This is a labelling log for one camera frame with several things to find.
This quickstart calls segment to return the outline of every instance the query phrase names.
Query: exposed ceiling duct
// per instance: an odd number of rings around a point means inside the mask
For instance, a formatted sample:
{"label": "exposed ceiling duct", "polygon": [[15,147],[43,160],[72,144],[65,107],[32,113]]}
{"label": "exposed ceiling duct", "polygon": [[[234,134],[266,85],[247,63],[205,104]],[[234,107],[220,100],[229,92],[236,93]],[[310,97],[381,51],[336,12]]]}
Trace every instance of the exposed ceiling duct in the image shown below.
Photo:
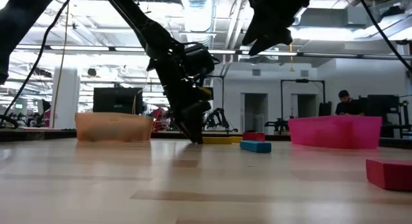
{"label": "exposed ceiling duct", "polygon": [[185,16],[185,29],[188,32],[205,32],[202,34],[186,33],[188,42],[200,42],[211,47],[214,13],[214,0],[182,0]]}

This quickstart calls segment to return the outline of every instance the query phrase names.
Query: pink bin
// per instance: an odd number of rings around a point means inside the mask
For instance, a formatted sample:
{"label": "pink bin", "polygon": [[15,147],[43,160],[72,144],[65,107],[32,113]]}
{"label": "pink bin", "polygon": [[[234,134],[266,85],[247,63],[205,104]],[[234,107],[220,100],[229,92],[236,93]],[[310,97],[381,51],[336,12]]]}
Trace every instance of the pink bin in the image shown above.
{"label": "pink bin", "polygon": [[376,149],[381,117],[330,116],[288,122],[293,144],[336,149]]}

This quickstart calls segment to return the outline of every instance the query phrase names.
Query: metal frame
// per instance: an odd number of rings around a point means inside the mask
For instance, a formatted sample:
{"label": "metal frame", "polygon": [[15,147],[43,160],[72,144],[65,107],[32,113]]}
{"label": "metal frame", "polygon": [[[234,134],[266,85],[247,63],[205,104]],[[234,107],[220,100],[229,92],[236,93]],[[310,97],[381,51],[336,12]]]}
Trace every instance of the metal frame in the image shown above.
{"label": "metal frame", "polygon": [[323,103],[326,103],[326,86],[325,86],[325,81],[324,80],[309,80],[309,79],[282,79],[281,80],[281,115],[283,119],[283,83],[284,82],[296,82],[296,83],[309,83],[309,82],[320,82],[322,83],[322,88],[323,88]]}

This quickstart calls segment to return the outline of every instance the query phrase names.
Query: wooden table surface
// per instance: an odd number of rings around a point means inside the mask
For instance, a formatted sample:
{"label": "wooden table surface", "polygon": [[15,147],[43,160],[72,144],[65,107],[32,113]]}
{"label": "wooden table surface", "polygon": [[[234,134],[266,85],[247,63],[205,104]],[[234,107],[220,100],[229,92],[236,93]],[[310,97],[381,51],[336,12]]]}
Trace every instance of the wooden table surface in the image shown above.
{"label": "wooden table surface", "polygon": [[1,224],[412,223],[412,193],[366,181],[365,159],[412,151],[238,144],[0,145]]}

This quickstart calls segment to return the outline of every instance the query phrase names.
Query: person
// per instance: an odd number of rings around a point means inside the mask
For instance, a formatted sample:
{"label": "person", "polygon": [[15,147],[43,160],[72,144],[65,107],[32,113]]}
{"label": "person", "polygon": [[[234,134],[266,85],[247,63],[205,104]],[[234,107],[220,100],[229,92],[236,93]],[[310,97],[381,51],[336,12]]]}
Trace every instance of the person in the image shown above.
{"label": "person", "polygon": [[336,107],[336,115],[364,115],[361,103],[352,99],[347,90],[339,92],[341,102]]}

